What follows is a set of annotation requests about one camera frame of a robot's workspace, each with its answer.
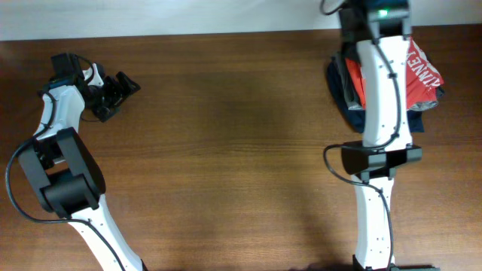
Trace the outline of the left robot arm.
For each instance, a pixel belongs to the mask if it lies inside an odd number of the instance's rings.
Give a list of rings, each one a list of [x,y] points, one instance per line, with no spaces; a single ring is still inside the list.
[[[9,159],[5,186],[14,208],[39,224],[73,227],[104,270],[144,270],[143,260],[127,244],[110,214],[106,183],[78,129],[85,110],[104,123],[141,87],[125,73],[108,76],[102,65],[75,53],[52,56],[54,75],[39,91],[44,102],[40,124]],[[11,167],[19,162],[46,212],[55,219],[34,218],[14,199]]]

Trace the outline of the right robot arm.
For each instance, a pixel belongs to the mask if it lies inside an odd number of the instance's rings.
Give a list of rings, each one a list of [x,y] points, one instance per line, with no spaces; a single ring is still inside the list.
[[[355,188],[358,241],[355,270],[396,270],[390,201],[398,168],[422,158],[407,119],[407,1],[349,1],[339,12],[366,80],[365,130],[341,145],[346,183]]]

